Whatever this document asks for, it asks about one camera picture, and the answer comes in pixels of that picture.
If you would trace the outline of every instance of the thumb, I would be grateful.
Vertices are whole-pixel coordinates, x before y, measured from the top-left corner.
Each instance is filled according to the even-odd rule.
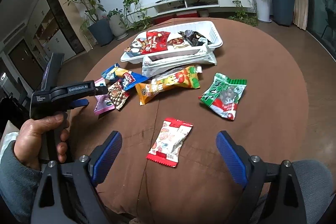
[[[63,120],[64,116],[62,113],[36,120],[34,121],[34,131],[37,134],[43,134],[50,130],[54,130],[62,124]]]

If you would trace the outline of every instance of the gray plant pot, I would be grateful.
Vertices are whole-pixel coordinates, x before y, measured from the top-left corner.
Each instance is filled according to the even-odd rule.
[[[100,46],[107,45],[114,39],[110,25],[105,18],[93,23],[88,29]]]
[[[116,36],[117,40],[120,40],[126,36],[128,36],[126,26],[121,21],[121,15],[115,14],[110,18],[110,27],[113,34]]]
[[[290,26],[293,22],[295,0],[272,0],[274,21]]]

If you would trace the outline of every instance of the floor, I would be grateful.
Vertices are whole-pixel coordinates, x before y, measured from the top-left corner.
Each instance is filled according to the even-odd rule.
[[[294,57],[305,78],[309,98],[308,126],[305,140],[298,147],[296,159],[317,159],[326,164],[336,178],[336,63],[308,33],[296,26],[259,23],[258,29],[279,41]],[[63,65],[59,85],[82,81],[92,67],[120,41],[96,46]]]

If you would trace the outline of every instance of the sleeve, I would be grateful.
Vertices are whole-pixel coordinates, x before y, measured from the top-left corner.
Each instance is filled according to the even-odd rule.
[[[14,154],[11,141],[0,163],[0,194],[7,207],[21,223],[30,223],[35,194],[42,172],[22,165]]]

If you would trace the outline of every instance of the white plastic tray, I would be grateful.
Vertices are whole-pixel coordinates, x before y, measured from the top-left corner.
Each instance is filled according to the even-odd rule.
[[[209,41],[212,43],[209,44],[209,48],[213,51],[215,48],[221,47],[223,45],[223,40],[219,36],[219,33],[212,23],[212,21],[198,21],[192,23],[183,23],[178,25],[172,25],[168,27],[162,27],[158,29],[154,29],[155,31],[165,31],[170,32],[171,34],[168,37],[168,40],[174,38],[178,32],[183,32],[186,30],[197,31],[200,34],[204,35]],[[146,32],[140,33],[136,38],[145,38]],[[190,55],[195,54],[201,49],[201,46],[198,47],[187,47],[181,48],[177,50],[163,51],[163,52],[154,52],[150,54],[146,54],[146,56],[151,57],[151,60],[158,60],[162,58],[174,57],[174,56],[182,56],[182,55]],[[133,57],[131,54],[124,52],[121,56],[121,62],[130,62],[132,64],[142,63],[144,55],[139,55]]]

